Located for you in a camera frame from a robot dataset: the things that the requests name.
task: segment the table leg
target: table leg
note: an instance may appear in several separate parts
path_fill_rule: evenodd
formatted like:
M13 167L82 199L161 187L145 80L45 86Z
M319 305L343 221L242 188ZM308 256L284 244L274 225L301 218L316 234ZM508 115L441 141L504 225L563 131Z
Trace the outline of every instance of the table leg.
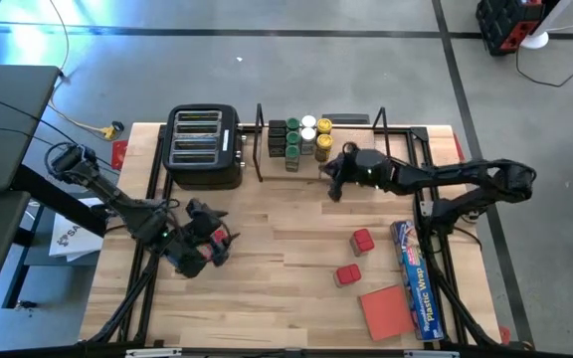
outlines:
M91 233L103 237L105 232L104 219L94 215L86 204L57 188L27 166L22 164L17 169L12 182L12 189L29 192L40 203Z

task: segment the black desk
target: black desk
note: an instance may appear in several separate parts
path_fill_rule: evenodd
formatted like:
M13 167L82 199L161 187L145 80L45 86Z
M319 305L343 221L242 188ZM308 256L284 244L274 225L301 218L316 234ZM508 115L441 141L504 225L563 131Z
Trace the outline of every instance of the black desk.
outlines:
M59 73L56 67L0 66L0 100L40 118ZM105 230L104 220L86 205L22 164L38 125L36 119L0 104L0 128L28 134L0 130L0 270L13 242L26 247L4 304L8 308L16 302L25 278L25 254L34 235L19 229L23 216L19 208L26 208L29 197L101 237Z

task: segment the wooden tabletop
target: wooden tabletop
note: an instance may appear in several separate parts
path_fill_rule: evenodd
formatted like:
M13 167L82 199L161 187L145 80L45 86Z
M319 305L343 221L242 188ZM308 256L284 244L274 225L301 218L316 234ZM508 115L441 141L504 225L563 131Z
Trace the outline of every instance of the wooden tabletop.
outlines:
M132 198L145 196L159 125L137 123L131 130L118 186ZM428 126L428 132L436 165L459 162L449 126ZM390 138L392 155L407 160L405 139ZM383 148L380 136L374 141ZM172 198L181 203L197 197L211 208L229 211L225 221L241 236L222 267L209 265L192 279L161 261L147 340L164 339L166 346L180 347L421 349L413 333L373 342L357 298L400 284L388 228L394 221L412 218L412 196L346 185L342 201L333 203L326 195L327 182L321 180L261 183L251 160L251 142L245 147L248 165L238 189L188 192L174 185ZM421 150L418 153L421 162ZM164 174L162 170L158 197ZM440 193L453 198L465 190L457 185L442 187ZM462 221L458 226L475 231ZM362 228L371 232L375 250L356 258L348 240ZM455 232L450 245L462 301L486 333L499 340L478 244ZM81 338L97 333L123 299L134 247L126 231L105 236ZM359 264L362 280L338 288L334 270L351 263ZM455 337L452 311L444 297L443 302L449 333ZM135 307L130 335L140 303Z

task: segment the green lid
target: green lid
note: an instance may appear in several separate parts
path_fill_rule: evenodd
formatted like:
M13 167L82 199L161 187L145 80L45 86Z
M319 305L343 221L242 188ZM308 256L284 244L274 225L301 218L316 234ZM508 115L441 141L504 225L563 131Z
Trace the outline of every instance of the green lid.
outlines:
M299 128L299 119L297 118L289 118L286 120L286 127L288 129L294 130Z
M286 142L288 144L298 144L299 143L299 133L289 132L286 134Z
M286 156L289 158L295 158L299 156L299 148L294 145L290 145L286 148Z

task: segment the concrete floor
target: concrete floor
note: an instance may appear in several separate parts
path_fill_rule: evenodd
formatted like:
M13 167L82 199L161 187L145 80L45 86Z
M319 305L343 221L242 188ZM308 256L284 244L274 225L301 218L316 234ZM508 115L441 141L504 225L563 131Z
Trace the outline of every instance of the concrete floor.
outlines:
M269 117L329 111L374 115L384 105L395 123L452 125L468 158L480 149L487 159L510 158L534 167L533 198L499 204L498 213L537 348L573 353L573 81L562 89L535 85L516 73L514 56L491 58L480 40L453 39L476 130L471 133L470 124L462 121L461 98L453 88L431 0L55 2L69 25L137 28L126 35L73 29L65 68L71 82L56 96L61 110L79 120L97 125L121 120L127 127L123 138L133 122L163 121L180 103L229 103L243 121L252 120L257 102ZM450 31L478 31L476 2L441 1ZM1 2L0 64L61 64L66 41L59 27L9 22L58 24L49 2ZM570 24L573 3L555 26ZM189 36L173 29L421 31L437 36ZM573 73L573 40L522 51L520 59L528 74L560 82ZM109 143L49 110L44 119L109 158ZM61 139L43 125L37 135ZM478 149L466 142L474 137ZM33 143L25 159L41 173L44 150L42 143ZM514 331L492 235L485 219L478 226L498 320ZM15 253L0 277L0 300ZM0 331L14 329L16 335L6 340L0 335L0 349L75 342L92 276L84 268L31 270L22 295L50 304L32 317L0 310ZM46 282L54 283L52 294Z

